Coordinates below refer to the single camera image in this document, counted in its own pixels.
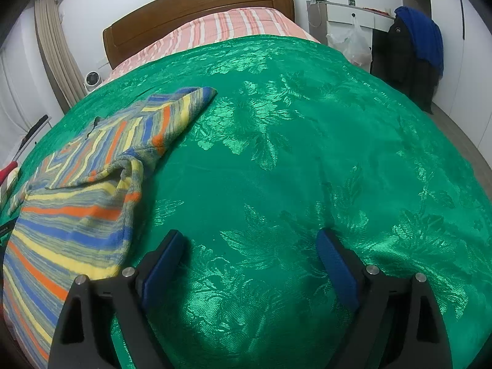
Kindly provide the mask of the striped knit sweater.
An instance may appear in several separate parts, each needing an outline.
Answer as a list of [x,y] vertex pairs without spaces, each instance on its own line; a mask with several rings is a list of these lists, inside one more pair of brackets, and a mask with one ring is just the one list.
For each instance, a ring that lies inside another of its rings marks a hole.
[[13,197],[18,218],[2,262],[7,329],[45,368],[76,276],[117,274],[129,252],[142,184],[215,97],[209,87],[153,94],[95,119],[48,155]]

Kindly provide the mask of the striped folded cloth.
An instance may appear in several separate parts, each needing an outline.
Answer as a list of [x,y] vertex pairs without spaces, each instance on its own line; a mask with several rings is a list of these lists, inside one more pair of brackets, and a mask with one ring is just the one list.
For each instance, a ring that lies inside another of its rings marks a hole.
[[11,170],[10,174],[7,175],[6,179],[1,184],[1,203],[0,210],[3,210],[5,207],[7,200],[10,198],[13,188],[15,188],[18,177],[19,177],[20,168],[14,168]]

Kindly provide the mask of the green satin bedspread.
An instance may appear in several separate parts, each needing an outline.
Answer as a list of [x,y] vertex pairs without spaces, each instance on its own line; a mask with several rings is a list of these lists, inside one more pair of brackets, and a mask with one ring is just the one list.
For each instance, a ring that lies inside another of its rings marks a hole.
[[149,322],[176,368],[321,368],[352,315],[315,247],[322,228],[389,276],[426,276],[453,367],[491,334],[491,204],[471,165],[406,96],[300,38],[233,38],[143,64],[78,102],[43,159],[153,94],[215,97],[143,180],[120,268],[179,230],[182,261]]

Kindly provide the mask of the small white fan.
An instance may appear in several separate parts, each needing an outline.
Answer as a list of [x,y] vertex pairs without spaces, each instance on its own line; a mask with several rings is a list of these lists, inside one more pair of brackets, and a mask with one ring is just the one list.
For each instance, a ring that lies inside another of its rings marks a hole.
[[103,80],[100,74],[96,71],[91,71],[85,76],[83,86],[85,87],[87,93],[91,93],[102,83]]

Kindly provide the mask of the black coat on chair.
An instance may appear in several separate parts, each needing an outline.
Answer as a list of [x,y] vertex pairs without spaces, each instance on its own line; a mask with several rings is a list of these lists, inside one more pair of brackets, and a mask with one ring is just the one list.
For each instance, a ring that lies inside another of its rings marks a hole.
[[406,95],[422,111],[432,113],[438,69],[417,57],[410,31],[402,19],[396,18],[388,32],[374,32],[372,56],[372,75]]

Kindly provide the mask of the beige curtain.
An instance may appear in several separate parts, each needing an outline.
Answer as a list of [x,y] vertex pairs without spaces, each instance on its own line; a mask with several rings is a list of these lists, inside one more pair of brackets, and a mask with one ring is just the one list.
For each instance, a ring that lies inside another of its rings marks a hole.
[[87,92],[81,71],[68,47],[55,0],[33,0],[34,22],[42,64],[63,113]]

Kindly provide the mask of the white plastic bag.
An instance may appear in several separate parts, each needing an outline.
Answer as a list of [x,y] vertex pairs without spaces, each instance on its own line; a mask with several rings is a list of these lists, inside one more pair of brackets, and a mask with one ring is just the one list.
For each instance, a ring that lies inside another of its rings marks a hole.
[[372,61],[372,49],[369,46],[357,17],[352,16],[352,22],[346,34],[336,37],[327,34],[328,45],[339,51],[353,65],[359,68],[369,68]]

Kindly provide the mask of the blue garment on chair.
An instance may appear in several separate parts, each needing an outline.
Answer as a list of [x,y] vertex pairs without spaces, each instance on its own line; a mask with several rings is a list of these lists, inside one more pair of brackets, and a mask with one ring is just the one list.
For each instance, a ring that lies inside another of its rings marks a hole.
[[441,77],[444,72],[444,43],[438,25],[414,8],[400,6],[395,9],[395,14],[409,30],[417,58],[427,61]]

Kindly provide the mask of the white desk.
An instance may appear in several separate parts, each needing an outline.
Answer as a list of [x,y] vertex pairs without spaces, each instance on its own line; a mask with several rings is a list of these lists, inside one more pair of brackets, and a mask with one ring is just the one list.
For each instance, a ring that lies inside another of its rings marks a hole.
[[[327,46],[327,34],[332,33],[336,37],[346,34],[353,15],[357,17],[363,36],[365,36],[371,49],[374,32],[376,30],[388,32],[394,22],[394,18],[387,13],[329,2],[328,0],[308,0],[306,8],[310,35]],[[369,68],[363,69],[370,73],[371,65]]]

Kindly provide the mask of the pink striped bed sheet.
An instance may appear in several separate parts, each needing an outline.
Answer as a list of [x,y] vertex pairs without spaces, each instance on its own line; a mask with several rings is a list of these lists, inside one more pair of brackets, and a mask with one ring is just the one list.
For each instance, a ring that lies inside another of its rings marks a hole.
[[194,19],[147,47],[139,48],[135,54],[111,71],[105,83],[143,64],[191,48],[261,34],[295,37],[312,42],[315,40],[300,26],[274,8],[235,8]]

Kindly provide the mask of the brown wooden headboard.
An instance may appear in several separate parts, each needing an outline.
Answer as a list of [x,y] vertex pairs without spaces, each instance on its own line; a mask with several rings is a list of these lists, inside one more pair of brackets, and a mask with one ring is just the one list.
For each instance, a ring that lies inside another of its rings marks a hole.
[[274,8],[295,20],[294,0],[154,0],[103,30],[110,68],[194,19],[234,8]]

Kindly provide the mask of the black rod by wall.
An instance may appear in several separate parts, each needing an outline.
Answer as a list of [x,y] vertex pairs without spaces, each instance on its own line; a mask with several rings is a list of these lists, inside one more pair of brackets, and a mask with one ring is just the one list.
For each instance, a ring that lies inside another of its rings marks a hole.
[[51,118],[48,115],[43,115],[36,124],[27,132],[22,139],[20,147],[15,151],[12,160],[21,165],[33,148],[40,140],[52,129]]

